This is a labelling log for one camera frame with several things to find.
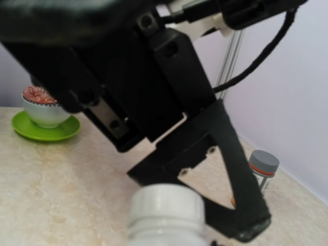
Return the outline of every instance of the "gray bottle cap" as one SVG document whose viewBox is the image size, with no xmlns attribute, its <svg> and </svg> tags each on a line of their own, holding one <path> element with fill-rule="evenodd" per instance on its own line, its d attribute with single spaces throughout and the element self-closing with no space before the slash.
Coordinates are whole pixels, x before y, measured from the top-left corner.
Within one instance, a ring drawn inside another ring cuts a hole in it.
<svg viewBox="0 0 328 246">
<path fill-rule="evenodd" d="M 263 172 L 276 173 L 280 162 L 275 156 L 268 152 L 255 150 L 250 158 L 250 164 Z"/>
</svg>

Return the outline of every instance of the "plate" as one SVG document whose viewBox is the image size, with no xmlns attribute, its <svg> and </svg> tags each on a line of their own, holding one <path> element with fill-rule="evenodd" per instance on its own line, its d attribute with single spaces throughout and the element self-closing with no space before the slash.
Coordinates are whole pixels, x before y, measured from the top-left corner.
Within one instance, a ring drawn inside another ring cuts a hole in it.
<svg viewBox="0 0 328 246">
<path fill-rule="evenodd" d="M 80 121 L 74 116 L 71 116 L 56 128 L 41 128 L 30 120 L 25 111 L 16 114 L 12 118 L 11 125 L 19 135 L 44 142 L 62 141 L 71 138 L 78 134 L 81 129 Z"/>
</svg>

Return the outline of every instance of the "bottle label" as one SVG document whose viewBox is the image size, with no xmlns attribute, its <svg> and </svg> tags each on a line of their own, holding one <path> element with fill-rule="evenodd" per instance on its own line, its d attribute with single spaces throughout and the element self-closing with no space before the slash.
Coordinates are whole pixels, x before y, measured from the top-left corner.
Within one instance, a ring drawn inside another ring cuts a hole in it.
<svg viewBox="0 0 328 246">
<path fill-rule="evenodd" d="M 257 179 L 258 186 L 260 187 L 260 191 L 264 195 L 267 189 L 269 188 L 269 184 L 273 177 L 263 177 L 261 175 L 258 175 L 257 173 L 254 173 L 254 176 Z"/>
</svg>

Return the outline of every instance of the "bottle neck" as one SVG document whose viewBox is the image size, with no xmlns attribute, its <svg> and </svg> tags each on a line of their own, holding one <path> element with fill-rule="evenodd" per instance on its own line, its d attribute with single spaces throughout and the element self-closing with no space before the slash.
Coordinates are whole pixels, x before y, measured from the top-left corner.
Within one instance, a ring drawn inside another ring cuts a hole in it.
<svg viewBox="0 0 328 246">
<path fill-rule="evenodd" d="M 203 224 L 175 218 L 148 218 L 136 221 L 129 226 L 129 237 L 155 235 L 163 233 L 190 233 L 201 235 Z"/>
</svg>

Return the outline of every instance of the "bottle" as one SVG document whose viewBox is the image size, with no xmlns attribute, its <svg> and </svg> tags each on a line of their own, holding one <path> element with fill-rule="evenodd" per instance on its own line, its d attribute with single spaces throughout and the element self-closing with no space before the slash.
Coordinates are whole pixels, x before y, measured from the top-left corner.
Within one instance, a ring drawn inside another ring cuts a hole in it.
<svg viewBox="0 0 328 246">
<path fill-rule="evenodd" d="M 132 198 L 128 246 L 208 246 L 202 197 L 173 184 L 140 189 Z"/>
<path fill-rule="evenodd" d="M 249 161 L 250 168 L 257 179 L 260 191 L 262 195 L 269 188 L 269 184 L 276 175 L 279 168 L 279 160 L 272 154 L 262 151 L 255 150 Z M 232 198 L 231 203 L 236 206 L 235 199 Z"/>
</svg>

